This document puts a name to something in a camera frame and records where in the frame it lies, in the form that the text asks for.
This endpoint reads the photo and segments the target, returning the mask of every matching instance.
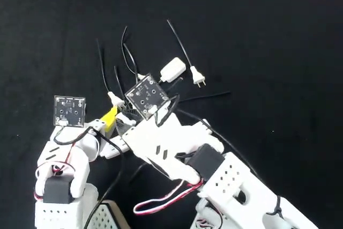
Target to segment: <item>yellow connector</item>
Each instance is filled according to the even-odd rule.
[[[112,133],[114,129],[114,123],[116,121],[116,115],[117,115],[118,109],[117,107],[111,108],[111,110],[105,114],[100,120],[105,122],[105,133]]]

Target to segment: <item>white plug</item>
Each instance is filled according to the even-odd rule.
[[[170,83],[180,76],[185,70],[186,65],[184,62],[182,62],[180,58],[176,57],[162,68],[161,81]]]
[[[206,86],[205,76],[203,76],[200,72],[198,72],[195,66],[191,67],[191,72],[192,72],[194,84],[198,84],[199,88],[200,88],[200,83],[203,83]]]
[[[123,104],[125,104],[124,100],[117,97],[112,91],[107,92],[107,95],[111,99],[113,106],[122,106]]]

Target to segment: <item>black cloth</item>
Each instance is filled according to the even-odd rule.
[[[185,60],[166,19],[173,22],[206,86],[190,73],[177,86],[181,99],[231,90],[225,97],[180,104],[205,117],[246,156],[276,194],[319,228],[340,228],[343,195],[342,0],[0,0],[0,167],[2,228],[34,227],[34,171],[53,130],[53,96],[85,96],[87,121],[110,108],[95,38],[128,90],[120,39],[140,73]],[[184,123],[193,123],[180,115]],[[136,217],[132,207],[164,196],[171,182],[132,153],[110,194],[133,228],[189,228],[195,193],[159,213]],[[120,158],[91,164],[100,192],[115,178]]]

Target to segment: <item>black wire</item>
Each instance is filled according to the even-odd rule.
[[[175,96],[173,96],[172,98],[170,98],[169,100],[174,100],[174,103],[172,104],[172,106],[169,108],[168,112],[166,113],[166,115],[161,119],[160,122],[158,122],[158,112],[155,113],[155,123],[157,125],[157,127],[162,126],[165,121],[170,117],[170,115],[172,114],[172,112],[174,112],[174,110],[176,109],[176,106],[180,100],[180,95],[178,93],[175,94]]]
[[[218,96],[223,96],[223,95],[227,95],[227,94],[231,94],[231,91],[224,91],[224,92],[216,93],[213,95],[204,95],[204,96],[197,96],[197,97],[192,97],[192,98],[188,98],[188,99],[183,99],[183,100],[180,100],[180,103],[183,103],[186,101],[191,101],[191,100],[197,100],[197,99],[206,99],[206,98],[218,97]]]
[[[55,135],[54,137],[54,142],[57,144],[57,145],[61,145],[61,146],[65,146],[65,145],[70,145],[70,144],[73,144],[75,142],[78,142],[79,140],[81,140],[82,138],[84,138],[87,133],[89,132],[90,129],[92,129],[92,127],[88,127],[86,130],[84,130],[79,136],[77,136],[75,139],[71,140],[71,141],[68,141],[68,142],[60,142],[58,141],[56,138],[61,134],[62,130],[64,129],[64,127],[62,127]]]
[[[113,67],[113,70],[114,70],[114,75],[115,75],[115,77],[116,77],[116,80],[117,80],[117,83],[118,83],[118,86],[119,86],[119,90],[120,90],[120,94],[121,94],[121,96],[122,96],[122,99],[124,100],[126,106],[128,107],[128,106],[129,106],[129,103],[128,103],[126,97],[125,97],[125,94],[124,94],[122,85],[121,85],[121,83],[120,83],[120,81],[119,81],[119,76],[118,76],[117,67],[114,66],[114,67]]]
[[[101,205],[101,203],[104,201],[104,199],[106,198],[106,196],[111,192],[111,190],[118,184],[119,179],[121,178],[122,174],[124,173],[125,170],[125,156],[123,151],[120,149],[120,147],[118,147],[116,144],[114,144],[113,142],[111,142],[108,138],[106,138],[101,132],[95,130],[94,128],[92,128],[102,139],[104,139],[107,143],[109,143],[111,146],[113,146],[120,154],[121,156],[121,165],[120,165],[120,170],[119,173],[117,174],[116,179],[113,181],[113,183],[111,183],[111,185],[108,187],[108,189],[105,191],[105,193],[102,195],[102,197],[98,200],[97,204],[95,205],[95,207],[93,208],[93,210],[91,211],[90,215],[87,218],[87,221],[85,223],[84,229],[88,228],[88,225],[90,224],[92,217],[94,216],[95,212],[98,210],[99,206]]]
[[[130,68],[130,66],[129,66],[129,64],[128,64],[128,60],[126,60],[126,55],[125,55],[125,51],[124,51],[124,38],[125,38],[127,29],[128,29],[128,27],[125,26],[125,29],[124,29],[124,32],[123,32],[123,35],[122,35],[122,41],[121,41],[122,54],[123,54],[123,57],[124,57],[124,61],[125,61],[126,67],[130,70],[130,72],[132,72],[133,74],[135,74],[135,72]]]
[[[125,43],[123,43],[123,45],[124,45],[124,48],[125,48],[126,52],[128,52],[128,54],[129,54],[129,56],[130,56],[130,58],[131,58],[131,62],[132,62],[132,64],[133,64],[133,69],[134,69],[134,72],[133,72],[133,73],[135,74],[136,83],[138,83],[138,69],[137,69],[136,61],[135,61],[135,59],[133,58],[133,56],[132,56],[132,54],[131,54],[129,48],[127,47],[127,45],[126,45]]]
[[[138,176],[138,174],[143,170],[143,168],[147,165],[148,163],[143,163],[141,164],[137,170],[133,173],[133,175],[131,176],[130,180],[129,180],[129,184],[132,184],[132,182],[134,181],[134,179]]]
[[[258,173],[256,172],[256,170],[253,168],[253,166],[248,162],[248,160],[244,157],[244,155],[229,141],[227,140],[222,134],[220,134],[219,132],[217,132],[214,128],[212,128],[208,123],[206,123],[203,119],[201,119],[199,116],[193,115],[191,113],[188,113],[184,110],[181,109],[177,109],[176,111],[179,111],[180,113],[189,116],[190,118],[193,118],[195,120],[200,121],[201,123],[203,123],[204,126],[206,126],[208,129],[210,129],[212,132],[214,132],[214,134],[216,134],[219,138],[221,138],[227,145],[229,145],[234,152],[236,152],[236,154],[238,154],[240,156],[240,158],[248,165],[248,167],[252,170],[252,172],[254,173],[254,175],[261,181],[262,179],[259,177]]]
[[[168,93],[170,92],[170,90],[172,90],[179,82],[183,81],[183,78],[182,77],[178,77],[176,79],[176,81],[173,82],[173,84],[171,84],[166,90],[165,92]]]
[[[172,26],[172,23],[170,22],[169,19],[167,19],[167,23],[169,24],[169,27],[170,27],[171,30],[173,31],[173,33],[174,33],[174,35],[175,35],[175,38],[177,39],[178,43],[180,44],[180,47],[182,48],[182,50],[183,50],[183,52],[184,52],[184,55],[186,56],[189,65],[192,67],[193,65],[192,65],[192,63],[191,63],[191,60],[189,59],[189,57],[188,57],[188,55],[187,55],[187,52],[186,52],[186,50],[185,50],[185,48],[184,48],[184,46],[183,46],[183,44],[182,44],[180,38],[178,37],[178,35],[177,35],[177,33],[176,33],[176,31],[175,31],[174,27]]]
[[[218,216],[220,217],[220,226],[218,227],[218,229],[221,229],[224,223],[223,220],[223,215],[220,213],[220,211],[218,211],[216,208],[214,209],[214,211],[218,214]]]
[[[107,79],[106,79],[106,73],[105,73],[105,61],[104,61],[105,57],[103,54],[103,48],[100,47],[100,43],[99,43],[98,39],[96,39],[96,44],[98,45],[98,54],[99,54],[99,59],[100,59],[103,83],[105,84],[107,92],[110,92],[110,89],[109,89],[109,86],[107,83]]]

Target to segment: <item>circuit board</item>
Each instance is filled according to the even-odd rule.
[[[125,96],[146,120],[169,101],[168,95],[151,74],[145,76]]]
[[[82,97],[55,96],[54,125],[83,127],[86,99]]]

